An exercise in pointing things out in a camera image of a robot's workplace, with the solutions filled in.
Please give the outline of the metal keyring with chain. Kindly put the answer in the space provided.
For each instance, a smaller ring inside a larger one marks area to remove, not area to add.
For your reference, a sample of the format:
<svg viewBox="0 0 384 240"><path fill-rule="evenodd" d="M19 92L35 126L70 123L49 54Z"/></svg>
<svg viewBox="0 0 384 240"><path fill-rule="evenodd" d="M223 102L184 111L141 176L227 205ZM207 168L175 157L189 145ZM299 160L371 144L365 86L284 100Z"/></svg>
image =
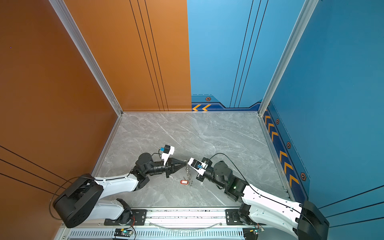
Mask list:
<svg viewBox="0 0 384 240"><path fill-rule="evenodd" d="M191 187L192 186L192 183L193 183L193 180L192 180L192 175L191 175L191 167L190 165L188 165L188 162L186 162L186 166L185 166L185 171L186 171L186 175L187 177L185 178L185 180L188 181L188 186Z"/></svg>

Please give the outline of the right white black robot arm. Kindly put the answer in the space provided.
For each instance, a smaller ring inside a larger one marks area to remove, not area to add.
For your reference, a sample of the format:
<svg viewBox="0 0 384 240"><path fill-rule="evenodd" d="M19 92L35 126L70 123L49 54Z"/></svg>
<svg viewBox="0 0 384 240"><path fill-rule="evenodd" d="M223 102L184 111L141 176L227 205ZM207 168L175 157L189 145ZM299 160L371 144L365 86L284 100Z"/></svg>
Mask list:
<svg viewBox="0 0 384 240"><path fill-rule="evenodd" d="M329 221L312 202L293 202L264 192L234 175L224 161L215 164L210 159L198 161L190 158L189 166L195 170L197 180L209 180L236 202L241 202L238 214L246 225L264 224L297 240L326 240Z"/></svg>

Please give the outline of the white vented grille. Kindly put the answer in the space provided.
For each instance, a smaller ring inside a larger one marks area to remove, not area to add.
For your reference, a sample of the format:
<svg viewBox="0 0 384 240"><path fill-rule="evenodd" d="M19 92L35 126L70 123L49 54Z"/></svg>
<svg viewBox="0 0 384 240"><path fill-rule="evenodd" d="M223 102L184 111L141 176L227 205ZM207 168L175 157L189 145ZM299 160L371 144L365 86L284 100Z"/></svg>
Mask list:
<svg viewBox="0 0 384 240"><path fill-rule="evenodd" d="M66 240L117 240L112 229L72 229ZM205 229L201 231L141 228L129 240L244 240L243 229Z"/></svg>

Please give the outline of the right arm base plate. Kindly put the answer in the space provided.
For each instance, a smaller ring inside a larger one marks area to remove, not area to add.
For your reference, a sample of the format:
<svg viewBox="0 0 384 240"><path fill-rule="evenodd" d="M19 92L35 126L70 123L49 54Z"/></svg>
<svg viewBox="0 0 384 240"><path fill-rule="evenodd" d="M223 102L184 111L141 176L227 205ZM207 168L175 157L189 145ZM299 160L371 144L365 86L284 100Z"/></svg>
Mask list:
<svg viewBox="0 0 384 240"><path fill-rule="evenodd" d="M226 221L228 226L250 225L248 215L240 209L226 209Z"/></svg>

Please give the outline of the aluminium front rail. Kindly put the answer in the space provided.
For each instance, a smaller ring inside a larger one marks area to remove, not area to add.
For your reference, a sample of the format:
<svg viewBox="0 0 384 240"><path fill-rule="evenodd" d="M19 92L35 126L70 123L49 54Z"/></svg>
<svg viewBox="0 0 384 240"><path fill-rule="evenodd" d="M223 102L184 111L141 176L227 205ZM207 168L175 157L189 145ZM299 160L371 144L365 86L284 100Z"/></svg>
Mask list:
<svg viewBox="0 0 384 240"><path fill-rule="evenodd" d="M120 203L98 203L95 207L85 207L75 210L67 217L62 216L63 222L67 228L75 228L87 221L101 221L104 225L105 219L117 220L123 216L124 211L130 212L136 210L131 207L124 207ZM186 224L187 221L197 224L207 224L210 221L226 221L226 209L239 208L147 208L147 217L144 225L149 224Z"/></svg>

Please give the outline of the green circuit board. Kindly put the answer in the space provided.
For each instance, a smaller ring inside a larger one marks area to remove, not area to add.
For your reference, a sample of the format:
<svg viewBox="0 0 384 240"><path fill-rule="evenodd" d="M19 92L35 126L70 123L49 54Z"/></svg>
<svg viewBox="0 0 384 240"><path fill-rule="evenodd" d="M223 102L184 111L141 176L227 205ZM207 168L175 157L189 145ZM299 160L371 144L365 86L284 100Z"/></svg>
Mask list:
<svg viewBox="0 0 384 240"><path fill-rule="evenodd" d="M114 232L114 239L128 240L133 239L134 230L129 228L116 228Z"/></svg>

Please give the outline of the right small circuit board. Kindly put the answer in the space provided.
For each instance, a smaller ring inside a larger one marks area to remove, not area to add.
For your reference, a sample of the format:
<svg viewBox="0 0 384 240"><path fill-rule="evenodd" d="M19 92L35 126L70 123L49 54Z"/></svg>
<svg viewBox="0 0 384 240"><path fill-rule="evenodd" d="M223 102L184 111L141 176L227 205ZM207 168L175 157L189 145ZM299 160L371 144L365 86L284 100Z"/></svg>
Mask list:
<svg viewBox="0 0 384 240"><path fill-rule="evenodd" d="M263 233L265 229L261 225L254 225L254 227L250 230L254 235L259 235Z"/></svg>

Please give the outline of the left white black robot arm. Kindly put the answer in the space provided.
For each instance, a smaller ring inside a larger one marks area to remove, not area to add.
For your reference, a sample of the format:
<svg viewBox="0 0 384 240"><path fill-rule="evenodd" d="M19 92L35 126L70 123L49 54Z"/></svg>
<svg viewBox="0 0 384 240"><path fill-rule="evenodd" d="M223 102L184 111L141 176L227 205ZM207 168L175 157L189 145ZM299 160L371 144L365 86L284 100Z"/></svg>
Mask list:
<svg viewBox="0 0 384 240"><path fill-rule="evenodd" d="M67 228L88 220L106 220L117 225L131 225L133 211L123 200L106 197L142 189L154 175L169 177L186 166L185 161L168 158L155 162L150 153L139 156L134 168L126 175L94 178L90 174L78 177L53 202L53 208Z"/></svg>

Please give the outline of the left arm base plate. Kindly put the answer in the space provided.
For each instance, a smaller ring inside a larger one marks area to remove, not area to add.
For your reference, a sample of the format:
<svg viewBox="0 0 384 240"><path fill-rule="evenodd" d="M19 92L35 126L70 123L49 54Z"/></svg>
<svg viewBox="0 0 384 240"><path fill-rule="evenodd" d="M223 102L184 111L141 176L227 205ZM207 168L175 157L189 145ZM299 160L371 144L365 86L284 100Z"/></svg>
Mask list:
<svg viewBox="0 0 384 240"><path fill-rule="evenodd" d="M124 211L123 216L117 220L105 219L104 226L143 226L147 217L147 210L136 209Z"/></svg>

